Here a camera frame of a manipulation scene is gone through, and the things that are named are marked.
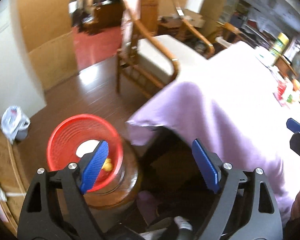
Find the pink cloth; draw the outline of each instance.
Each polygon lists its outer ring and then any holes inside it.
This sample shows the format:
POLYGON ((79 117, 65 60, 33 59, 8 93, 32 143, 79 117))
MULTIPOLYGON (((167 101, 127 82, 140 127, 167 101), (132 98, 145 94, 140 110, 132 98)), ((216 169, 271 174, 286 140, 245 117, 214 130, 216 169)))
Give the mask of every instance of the pink cloth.
POLYGON ((290 149, 290 112, 272 92, 271 73, 243 42, 223 50, 206 66, 183 71, 127 122, 130 139, 145 145, 165 126, 191 145, 198 138, 234 168, 262 168, 277 199, 282 223, 300 190, 300 157, 290 149))

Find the red plastic bucket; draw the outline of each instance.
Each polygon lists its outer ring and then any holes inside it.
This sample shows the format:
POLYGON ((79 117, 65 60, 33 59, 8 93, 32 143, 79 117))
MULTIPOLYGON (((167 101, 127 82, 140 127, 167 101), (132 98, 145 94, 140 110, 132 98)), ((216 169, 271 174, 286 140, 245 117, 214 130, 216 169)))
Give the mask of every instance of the red plastic bucket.
POLYGON ((113 169, 101 170, 92 189, 100 190, 111 183, 120 171, 123 159, 121 138, 106 120, 92 115, 79 114, 64 120, 53 131, 47 147, 47 162, 51 171, 64 169, 71 162, 79 162, 77 148, 88 140, 105 140, 113 169))

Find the chair leg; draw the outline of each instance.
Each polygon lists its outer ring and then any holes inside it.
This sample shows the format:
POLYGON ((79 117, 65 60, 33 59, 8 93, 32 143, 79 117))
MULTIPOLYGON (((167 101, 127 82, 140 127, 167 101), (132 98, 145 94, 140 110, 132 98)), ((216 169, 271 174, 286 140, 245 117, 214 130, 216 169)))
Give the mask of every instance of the chair leg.
POLYGON ((120 94, 120 72, 121 72, 120 58, 119 58, 119 56, 117 56, 117 84, 116 84, 116 90, 117 90, 118 94, 120 94))

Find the white seat cushion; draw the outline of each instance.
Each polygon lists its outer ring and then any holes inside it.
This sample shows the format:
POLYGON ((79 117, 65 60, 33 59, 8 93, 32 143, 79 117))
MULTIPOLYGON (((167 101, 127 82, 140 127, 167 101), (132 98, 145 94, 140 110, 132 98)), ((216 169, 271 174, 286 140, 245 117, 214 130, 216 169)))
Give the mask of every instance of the white seat cushion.
MULTIPOLYGON (((204 65, 206 59, 199 53, 176 40, 170 35, 161 35, 154 37, 162 43, 179 60, 179 73, 187 67, 195 65, 204 65)), ((173 74, 173 66, 157 48, 155 48, 147 39, 138 41, 139 63, 147 71, 158 77, 164 83, 170 81, 173 74)))

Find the yellow object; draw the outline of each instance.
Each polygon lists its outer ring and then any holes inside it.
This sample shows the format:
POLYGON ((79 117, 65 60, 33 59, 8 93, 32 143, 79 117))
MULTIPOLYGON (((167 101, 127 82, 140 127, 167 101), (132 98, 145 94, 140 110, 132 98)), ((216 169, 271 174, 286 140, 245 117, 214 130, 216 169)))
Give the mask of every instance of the yellow object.
POLYGON ((289 39, 284 33, 280 33, 278 35, 278 40, 280 40, 284 44, 284 46, 287 46, 287 44, 289 43, 289 39))
POLYGON ((110 158, 106 158, 105 163, 102 166, 102 169, 105 171, 112 171, 113 165, 110 158))

